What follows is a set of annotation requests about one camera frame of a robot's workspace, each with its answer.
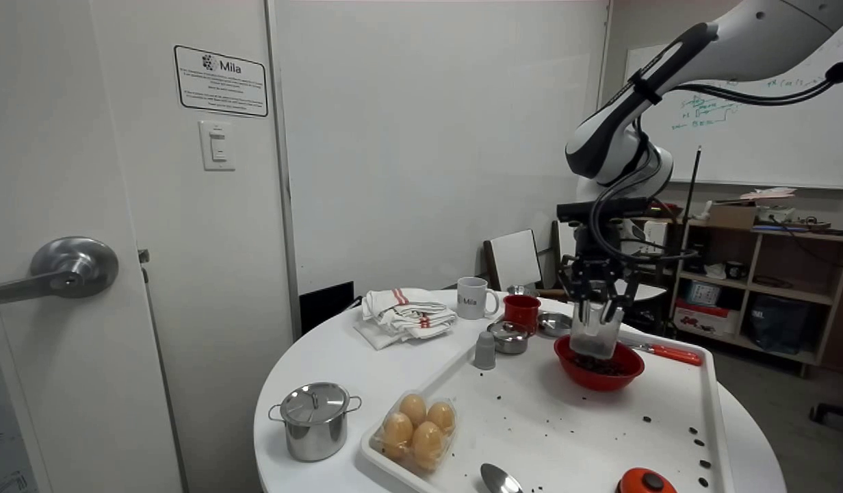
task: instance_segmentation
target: box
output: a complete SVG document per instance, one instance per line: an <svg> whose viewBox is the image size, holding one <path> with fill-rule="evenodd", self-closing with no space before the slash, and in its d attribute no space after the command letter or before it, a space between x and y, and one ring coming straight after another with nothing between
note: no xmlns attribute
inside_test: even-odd
<svg viewBox="0 0 843 493"><path fill-rule="evenodd" d="M706 208L706 224L730 228L730 230L751 230L755 224L755 204L740 200L715 200Z"/></svg>
<svg viewBox="0 0 843 493"><path fill-rule="evenodd" d="M730 338L740 326L740 313L725 308L704 308L676 302L673 308L673 326L685 331L704 331L715 338Z"/></svg>

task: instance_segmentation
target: metal pot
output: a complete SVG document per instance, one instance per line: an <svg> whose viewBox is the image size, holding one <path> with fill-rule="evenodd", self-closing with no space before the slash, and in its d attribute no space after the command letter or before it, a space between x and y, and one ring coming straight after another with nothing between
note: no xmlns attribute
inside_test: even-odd
<svg viewBox="0 0 843 493"><path fill-rule="evenodd" d="M284 423L287 450L296 461L316 464L336 456L346 443L346 415L358 411L361 398L347 398L336 383L310 383L294 390L275 423Z"/></svg>

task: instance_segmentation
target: red cup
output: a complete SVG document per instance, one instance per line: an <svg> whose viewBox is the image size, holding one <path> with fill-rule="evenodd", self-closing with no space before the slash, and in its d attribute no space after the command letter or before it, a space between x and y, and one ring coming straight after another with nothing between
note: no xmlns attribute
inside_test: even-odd
<svg viewBox="0 0 843 493"><path fill-rule="evenodd" d="M506 297L503 298L503 320L514 331L537 331L540 298L535 297Z"/></svg>

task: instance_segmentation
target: door handle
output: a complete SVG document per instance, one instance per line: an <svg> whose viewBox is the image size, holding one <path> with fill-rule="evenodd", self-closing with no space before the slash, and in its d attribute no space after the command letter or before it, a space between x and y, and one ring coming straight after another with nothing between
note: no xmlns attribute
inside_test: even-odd
<svg viewBox="0 0 843 493"><path fill-rule="evenodd" d="M86 235L62 235L35 252L27 279L0 286L0 305L42 297L86 298L108 290L114 278L112 248Z"/></svg>

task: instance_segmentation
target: metal bowl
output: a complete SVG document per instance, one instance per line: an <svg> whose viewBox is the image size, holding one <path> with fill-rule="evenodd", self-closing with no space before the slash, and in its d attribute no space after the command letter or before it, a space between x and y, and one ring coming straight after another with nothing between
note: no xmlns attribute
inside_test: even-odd
<svg viewBox="0 0 843 493"><path fill-rule="evenodd" d="M489 323L487 331L496 338L496 350L503 356L529 350L529 335L506 330L503 320Z"/></svg>
<svg viewBox="0 0 843 493"><path fill-rule="evenodd" d="M561 313L540 313L540 331L547 338L561 338L573 330L573 319Z"/></svg>

